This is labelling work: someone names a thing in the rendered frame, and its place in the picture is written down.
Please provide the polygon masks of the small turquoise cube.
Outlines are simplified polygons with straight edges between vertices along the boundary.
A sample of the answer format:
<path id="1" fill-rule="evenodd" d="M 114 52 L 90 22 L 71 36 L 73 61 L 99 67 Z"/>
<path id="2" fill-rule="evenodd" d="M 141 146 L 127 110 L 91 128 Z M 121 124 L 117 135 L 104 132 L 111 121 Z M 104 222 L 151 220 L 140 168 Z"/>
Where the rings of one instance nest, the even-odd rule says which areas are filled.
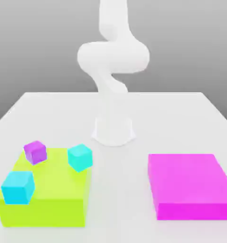
<path id="1" fill-rule="evenodd" d="M 93 153 L 84 144 L 67 149 L 68 163 L 76 171 L 81 172 L 93 165 Z"/>

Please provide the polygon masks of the small purple cube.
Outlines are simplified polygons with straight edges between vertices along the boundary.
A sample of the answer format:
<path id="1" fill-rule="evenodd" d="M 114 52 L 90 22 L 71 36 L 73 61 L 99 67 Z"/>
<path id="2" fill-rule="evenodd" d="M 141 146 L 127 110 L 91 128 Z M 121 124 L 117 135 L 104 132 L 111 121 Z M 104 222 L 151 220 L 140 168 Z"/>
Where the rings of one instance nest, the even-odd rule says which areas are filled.
<path id="1" fill-rule="evenodd" d="M 24 146 L 26 159 L 32 164 L 36 165 L 47 159 L 46 146 L 40 141 L 36 140 Z"/>

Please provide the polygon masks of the small sky blue cube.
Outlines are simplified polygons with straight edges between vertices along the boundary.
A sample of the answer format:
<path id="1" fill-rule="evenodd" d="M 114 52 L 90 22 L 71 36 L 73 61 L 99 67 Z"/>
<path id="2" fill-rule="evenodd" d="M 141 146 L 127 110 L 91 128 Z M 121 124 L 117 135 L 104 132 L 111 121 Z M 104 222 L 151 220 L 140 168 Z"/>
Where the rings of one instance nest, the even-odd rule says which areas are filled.
<path id="1" fill-rule="evenodd" d="M 35 191 L 32 171 L 11 171 L 1 185 L 7 205 L 28 205 Z"/>

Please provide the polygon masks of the large lime green box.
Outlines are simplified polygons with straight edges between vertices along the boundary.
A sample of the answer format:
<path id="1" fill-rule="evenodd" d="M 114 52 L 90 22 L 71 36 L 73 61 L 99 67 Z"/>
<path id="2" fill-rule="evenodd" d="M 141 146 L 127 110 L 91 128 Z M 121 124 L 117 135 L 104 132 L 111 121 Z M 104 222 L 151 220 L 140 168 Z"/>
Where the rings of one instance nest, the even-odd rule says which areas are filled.
<path id="1" fill-rule="evenodd" d="M 14 171 L 32 171 L 35 190 L 28 205 L 7 205 L 0 191 L 4 227 L 84 227 L 91 184 L 90 168 L 76 172 L 66 148 L 48 148 L 47 160 L 31 165 L 21 152 Z"/>

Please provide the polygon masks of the large magenta box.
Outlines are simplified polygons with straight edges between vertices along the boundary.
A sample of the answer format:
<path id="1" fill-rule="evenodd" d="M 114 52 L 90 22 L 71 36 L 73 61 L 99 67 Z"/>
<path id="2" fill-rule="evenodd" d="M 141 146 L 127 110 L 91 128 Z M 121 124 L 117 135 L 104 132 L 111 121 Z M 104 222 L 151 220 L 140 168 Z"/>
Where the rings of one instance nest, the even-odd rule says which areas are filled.
<path id="1" fill-rule="evenodd" d="M 149 154 L 157 220 L 227 220 L 227 175 L 213 154 Z"/>

